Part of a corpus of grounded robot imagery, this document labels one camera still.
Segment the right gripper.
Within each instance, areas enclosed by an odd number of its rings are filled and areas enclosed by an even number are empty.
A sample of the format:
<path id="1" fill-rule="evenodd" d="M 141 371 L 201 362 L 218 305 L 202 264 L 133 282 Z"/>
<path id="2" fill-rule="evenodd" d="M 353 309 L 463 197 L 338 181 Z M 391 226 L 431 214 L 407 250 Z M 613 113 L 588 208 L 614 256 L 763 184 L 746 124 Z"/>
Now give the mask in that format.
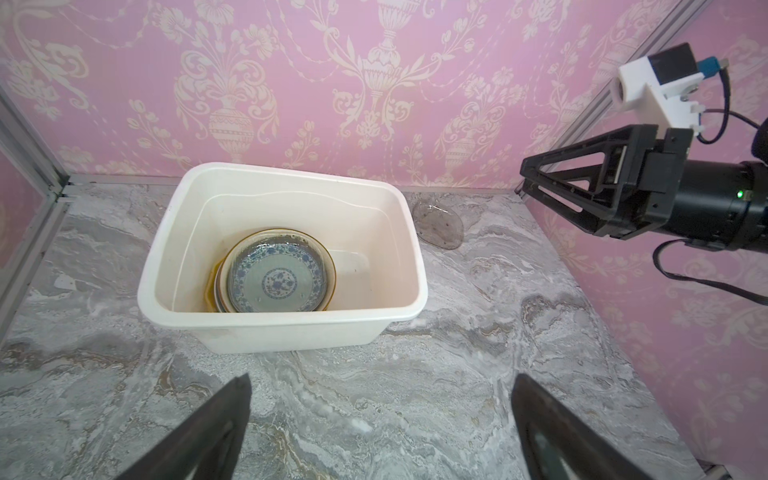
<path id="1" fill-rule="evenodd" d="M 690 130 L 656 135 L 656 125 L 633 124 L 527 157 L 522 190 L 596 237 L 656 232 L 696 248 L 754 251 L 756 163 L 690 160 Z M 623 169 L 632 173 L 623 191 L 566 183 L 617 183 Z"/>

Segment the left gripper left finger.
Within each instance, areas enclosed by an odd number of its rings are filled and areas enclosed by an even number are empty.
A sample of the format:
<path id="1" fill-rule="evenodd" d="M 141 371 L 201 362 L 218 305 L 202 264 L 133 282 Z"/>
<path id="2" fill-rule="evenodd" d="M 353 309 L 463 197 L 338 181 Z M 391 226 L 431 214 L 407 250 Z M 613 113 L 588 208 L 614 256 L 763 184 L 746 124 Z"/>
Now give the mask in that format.
<path id="1" fill-rule="evenodd" d="M 250 377 L 233 378 L 119 477 L 231 479 L 250 417 L 251 396 Z"/>

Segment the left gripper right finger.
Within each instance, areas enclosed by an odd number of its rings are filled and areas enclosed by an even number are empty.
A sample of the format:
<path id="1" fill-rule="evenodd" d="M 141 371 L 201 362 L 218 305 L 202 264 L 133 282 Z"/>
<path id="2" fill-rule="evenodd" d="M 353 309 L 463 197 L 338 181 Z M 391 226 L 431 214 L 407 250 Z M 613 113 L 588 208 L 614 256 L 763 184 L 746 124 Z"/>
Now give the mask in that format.
<path id="1" fill-rule="evenodd" d="M 529 375 L 516 376 L 511 407 L 532 479 L 651 478 Z"/>

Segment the beige willow painted plate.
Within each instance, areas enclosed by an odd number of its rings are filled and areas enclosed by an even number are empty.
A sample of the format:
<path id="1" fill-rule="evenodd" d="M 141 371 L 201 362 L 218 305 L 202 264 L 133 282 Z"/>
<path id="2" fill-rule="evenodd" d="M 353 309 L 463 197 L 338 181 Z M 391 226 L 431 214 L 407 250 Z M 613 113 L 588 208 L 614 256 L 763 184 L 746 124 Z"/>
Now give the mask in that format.
<path id="1" fill-rule="evenodd" d="M 241 239 L 215 267 L 208 300 L 222 313 L 326 310 L 337 272 L 330 252 L 298 230 L 273 228 Z"/>

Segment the yellow polka dot plate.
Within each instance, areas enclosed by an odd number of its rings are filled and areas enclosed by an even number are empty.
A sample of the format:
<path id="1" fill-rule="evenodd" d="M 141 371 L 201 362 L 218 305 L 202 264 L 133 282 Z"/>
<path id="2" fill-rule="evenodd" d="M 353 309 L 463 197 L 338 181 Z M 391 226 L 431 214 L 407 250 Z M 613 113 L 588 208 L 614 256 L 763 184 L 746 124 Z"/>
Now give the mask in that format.
<path id="1" fill-rule="evenodd" d="M 218 290 L 218 277 L 223 261 L 219 260 L 211 269 L 207 279 L 204 300 L 209 312 L 226 313 L 227 309 L 223 306 L 219 290 Z"/>

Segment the small blue patterned dish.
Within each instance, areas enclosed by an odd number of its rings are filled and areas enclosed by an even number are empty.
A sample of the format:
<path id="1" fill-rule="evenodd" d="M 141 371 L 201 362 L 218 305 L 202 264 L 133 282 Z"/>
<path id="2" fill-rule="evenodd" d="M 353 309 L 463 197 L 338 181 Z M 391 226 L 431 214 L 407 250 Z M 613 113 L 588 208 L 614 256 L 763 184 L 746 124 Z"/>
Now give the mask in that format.
<path id="1" fill-rule="evenodd" d="M 238 253 L 226 280 L 239 313 L 309 312 L 325 300 L 328 279 L 321 257 L 300 242 L 262 242 Z"/>

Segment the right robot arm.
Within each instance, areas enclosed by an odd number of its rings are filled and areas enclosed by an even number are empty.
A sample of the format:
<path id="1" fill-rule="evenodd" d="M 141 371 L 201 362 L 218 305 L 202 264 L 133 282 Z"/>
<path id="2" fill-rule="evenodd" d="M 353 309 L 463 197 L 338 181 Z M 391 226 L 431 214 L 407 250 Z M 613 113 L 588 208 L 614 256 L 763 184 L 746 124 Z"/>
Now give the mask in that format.
<path id="1" fill-rule="evenodd" d="M 688 157 L 694 133 L 627 125 L 523 160 L 524 192 L 583 232 L 656 232 L 709 251 L 767 250 L 767 165 Z"/>

